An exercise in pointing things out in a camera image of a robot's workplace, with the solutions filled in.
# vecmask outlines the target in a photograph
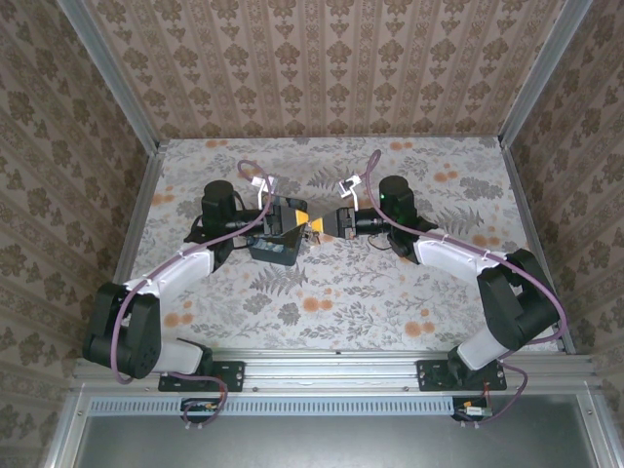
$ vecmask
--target bracket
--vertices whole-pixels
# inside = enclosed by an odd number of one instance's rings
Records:
[[[223,380],[230,393],[243,391],[245,363],[243,361],[219,361],[213,363],[211,377]],[[218,392],[218,385],[208,380],[185,380],[170,375],[161,375],[158,381],[159,392]]]
[[[448,392],[448,391],[483,391],[484,382],[489,390],[507,390],[505,371],[497,361],[492,361],[484,368],[474,372],[470,379],[460,385],[449,371],[447,360],[422,360],[416,362],[416,376],[421,392]]]

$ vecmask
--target leaf pattern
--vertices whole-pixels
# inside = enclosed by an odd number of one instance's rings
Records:
[[[376,148],[383,156],[372,174],[375,195],[384,176],[400,174],[408,179],[420,214],[454,236],[493,250],[526,244],[495,138],[172,140],[134,276],[179,248],[210,180],[229,180],[246,205],[254,206],[255,189],[236,172],[239,159],[256,160],[278,176],[278,192],[307,201],[314,219],[349,202],[338,196],[335,184],[361,174]],[[471,163],[480,170],[469,170]],[[461,186],[466,177],[500,188],[502,196],[492,202],[478,191],[471,199]],[[368,207],[364,185],[356,192]],[[213,275],[174,301],[177,325],[164,322],[163,334],[225,348],[449,350],[484,325],[479,292],[450,275],[377,251],[366,237],[346,241],[321,235],[319,241],[304,241],[291,267],[233,252]],[[385,240],[380,236],[376,243]],[[31,267],[16,265],[22,276],[23,268]]]
[[[295,286],[303,286],[303,283],[307,283],[307,281],[305,268],[299,271],[299,265],[296,265],[294,269],[291,267],[281,269],[270,264],[268,268],[264,268],[264,271],[252,281],[250,288],[280,295],[281,293],[290,293]]]
[[[455,211],[444,208],[443,212],[438,214],[436,223],[447,232],[460,235],[462,231],[468,233],[473,227],[479,227],[484,221],[478,211],[473,212],[472,208],[466,211],[456,207]]]

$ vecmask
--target purple cable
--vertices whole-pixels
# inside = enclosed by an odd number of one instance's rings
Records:
[[[478,248],[476,246],[473,246],[472,244],[468,244],[468,243],[460,241],[458,239],[453,239],[452,237],[449,237],[449,236],[442,236],[442,235],[436,234],[434,232],[422,232],[422,231],[418,231],[416,229],[411,229],[411,228],[405,227],[404,225],[399,224],[398,222],[396,222],[393,219],[391,219],[386,213],[384,213],[381,210],[381,208],[379,207],[379,205],[377,204],[377,201],[372,196],[372,190],[371,190],[371,173],[372,173],[372,170],[374,169],[374,167],[379,162],[380,158],[381,158],[381,151],[379,149],[375,149],[373,151],[372,155],[370,156],[369,163],[367,164],[367,170],[363,174],[363,179],[364,179],[364,181],[366,183],[366,187],[367,187],[367,190],[369,192],[370,202],[372,203],[372,207],[375,209],[375,211],[377,212],[377,214],[379,216],[381,216],[391,226],[394,226],[397,229],[401,229],[403,231],[408,232],[409,234],[413,234],[413,235],[416,235],[416,236],[426,237],[426,238],[429,238],[429,239],[435,239],[437,241],[448,242],[449,244],[453,244],[453,245],[458,246],[458,247],[460,247],[462,249],[466,249],[467,251],[470,251],[470,252],[472,252],[474,254],[482,255],[484,258],[489,258],[490,260],[496,261],[496,262],[500,263],[501,265],[506,266],[507,268],[509,268],[514,273],[522,276],[524,279],[526,279],[531,284],[533,284],[536,288],[538,288],[548,298],[548,300],[550,300],[553,303],[553,305],[555,306],[555,309],[557,309],[557,313],[559,314],[559,320],[561,321],[558,331],[554,332],[550,336],[546,336],[544,338],[534,339],[534,340],[530,341],[528,344],[545,343],[545,342],[548,342],[548,341],[559,339],[559,338],[561,338],[563,336],[563,334],[567,330],[567,317],[566,317],[566,312],[564,311],[564,307],[561,305],[561,303],[559,302],[557,297],[548,288],[546,288],[544,285],[542,285],[535,277],[533,277],[533,276],[529,275],[528,273],[526,273],[525,270],[523,270],[522,268],[517,267],[513,263],[510,263],[509,261],[507,261],[504,258],[501,258],[498,255],[494,255],[493,253],[490,253],[489,251],[484,250],[484,249],[480,249],[480,248]]]
[[[372,173],[372,170],[374,169],[374,167],[379,162],[380,158],[381,158],[381,151],[379,149],[374,150],[372,155],[370,156],[369,163],[367,164],[367,170],[361,175],[361,178],[363,178],[365,183],[366,183],[366,187],[367,187],[367,191],[369,192],[369,199],[370,199],[370,202],[372,203],[372,207],[375,209],[377,214],[381,216],[381,218],[386,220],[390,225],[396,227],[397,229],[401,229],[403,231],[406,231],[409,234],[413,234],[413,235],[416,235],[416,236],[422,236],[422,237],[426,237],[426,238],[429,238],[429,239],[435,239],[435,240],[438,240],[438,241],[448,242],[449,244],[453,244],[455,246],[461,247],[461,248],[466,249],[466,250],[468,250],[468,251],[470,251],[470,252],[472,252],[474,254],[479,254],[479,255],[482,255],[485,258],[489,258],[490,260],[496,261],[496,262],[500,263],[501,265],[506,266],[507,268],[509,268],[514,273],[522,276],[527,281],[532,283],[536,288],[538,288],[546,297],[548,297],[548,299],[553,303],[553,305],[557,309],[557,313],[559,314],[559,318],[560,318],[561,323],[560,323],[559,330],[556,331],[555,333],[553,333],[552,335],[546,336],[545,338],[534,339],[534,340],[530,341],[528,344],[545,343],[547,341],[559,339],[566,332],[566,330],[567,330],[567,318],[566,318],[566,312],[564,311],[564,307],[561,305],[561,303],[559,302],[557,297],[552,292],[550,292],[550,290],[548,288],[546,288],[544,285],[542,285],[535,277],[533,277],[533,276],[529,275],[528,273],[526,273],[525,270],[523,270],[521,268],[518,268],[516,265],[510,263],[509,261],[505,260],[504,258],[501,258],[498,255],[494,255],[494,254],[492,254],[489,251],[486,251],[484,249],[480,249],[480,248],[478,248],[476,246],[473,246],[473,245],[468,244],[466,242],[460,241],[458,239],[453,239],[452,237],[441,236],[441,235],[433,233],[433,232],[422,232],[422,231],[418,231],[416,229],[410,229],[408,227],[405,227],[405,226],[399,224],[398,222],[395,222],[388,215],[386,215],[386,213],[384,213],[381,210],[381,208],[377,204],[377,201],[372,196],[372,190],[371,190],[371,173]],[[509,352],[505,353],[501,358],[499,358],[499,363],[500,363],[500,365],[503,368],[505,368],[505,369],[507,369],[509,371],[514,371],[514,372],[520,373],[524,377],[524,381],[523,381],[522,385],[518,388],[518,391],[516,392],[514,397],[507,403],[507,405],[505,405],[505,407],[501,411],[499,411],[494,416],[489,417],[488,419],[484,419],[479,424],[485,424],[487,422],[492,422],[493,420],[496,420],[506,410],[508,410],[514,403],[516,403],[518,401],[520,396],[525,391],[525,388],[527,388],[528,374],[524,370],[522,370],[522,369],[515,368],[513,366],[509,366],[508,364],[505,364],[502,361],[500,361],[500,359],[503,359],[503,358],[506,358],[508,356],[511,356],[512,354],[513,354],[513,351],[509,351]]]
[[[124,315],[126,314],[126,310],[128,309],[128,305],[133,300],[133,298],[138,293],[138,291],[140,291],[140,289],[143,286],[147,285],[148,281],[155,279],[160,273],[162,273],[164,270],[169,268],[174,263],[180,261],[185,256],[191,255],[191,254],[195,254],[196,252],[201,251],[201,250],[205,249],[206,247],[210,247],[210,246],[213,246],[214,244],[218,244],[219,242],[227,241],[229,239],[233,239],[234,237],[237,237],[237,236],[240,236],[242,234],[245,234],[247,231],[249,231],[254,226],[256,226],[258,223],[260,223],[262,221],[262,219],[268,213],[269,208],[271,206],[271,180],[269,179],[269,176],[264,171],[264,169],[261,168],[258,164],[256,164],[254,161],[249,161],[249,160],[244,159],[244,160],[241,160],[241,161],[238,162],[238,169],[239,169],[239,171],[241,172],[241,174],[243,175],[243,177],[245,179],[251,180],[250,178],[247,177],[247,175],[241,169],[241,167],[244,164],[248,164],[248,165],[258,169],[260,171],[260,173],[262,174],[262,178],[264,178],[264,181],[266,183],[266,187],[267,187],[267,190],[268,190],[268,199],[267,199],[266,203],[264,204],[264,207],[262,208],[262,211],[260,212],[260,214],[257,216],[256,219],[254,219],[247,226],[239,229],[238,231],[231,232],[229,234],[225,234],[224,236],[218,237],[216,239],[212,239],[212,240],[210,240],[208,242],[205,242],[204,244],[199,244],[197,246],[193,246],[190,249],[185,250],[181,254],[179,254],[177,256],[173,256],[172,258],[167,260],[165,263],[161,264],[154,271],[152,271],[149,275],[147,275],[147,277],[144,280],[141,280],[130,292],[128,292],[128,295],[126,296],[124,301],[121,303],[121,307],[119,308],[119,312],[117,313],[117,319],[115,320],[115,325],[113,327],[113,336],[112,336],[112,339],[110,341],[110,368],[113,371],[113,375],[115,376],[115,380],[117,380],[119,383],[125,385],[125,384],[128,384],[128,383],[133,381],[133,379],[131,377],[130,378],[124,378],[121,375],[121,373],[119,373],[119,368],[117,367],[117,345],[119,343],[119,331],[121,329],[121,323],[124,320]]]
[[[215,422],[216,417],[223,411],[223,409],[225,408],[225,403],[227,402],[228,391],[227,391],[227,385],[225,385],[225,382],[221,380],[220,378],[208,377],[207,375],[186,375],[184,373],[179,373],[179,372],[169,372],[169,376],[175,377],[175,378],[181,378],[183,380],[207,380],[210,382],[217,383],[219,386],[219,389],[223,393],[223,396],[221,397],[221,401],[219,402],[218,407],[216,407],[216,409],[214,410],[213,414],[206,421],[202,422],[202,425],[206,426],[212,422]],[[191,408],[196,407],[198,405],[202,405],[202,402],[191,402],[184,407],[184,413],[182,414],[182,419],[184,420],[185,423],[187,424],[191,423],[191,421],[188,420],[188,411]]]
[[[520,368],[516,368],[514,366],[510,366],[508,364],[503,363],[502,361],[499,361],[500,365],[505,368],[508,371],[513,371],[513,372],[517,372],[519,374],[521,374],[523,376],[523,383],[520,385],[520,387],[518,387],[518,391],[516,392],[516,395],[514,395],[512,397],[512,399],[507,402],[507,405],[505,405],[503,407],[503,409],[501,411],[499,411],[497,414],[495,414],[494,416],[490,416],[488,419],[484,419],[483,421],[480,421],[479,424],[486,424],[488,422],[492,422],[496,419],[498,419],[500,416],[502,416],[504,414],[504,412],[506,410],[508,410],[514,403],[516,403],[518,401],[518,399],[520,398],[520,396],[523,394],[523,392],[525,391],[525,388],[527,388],[527,384],[528,384],[528,374],[520,369]]]

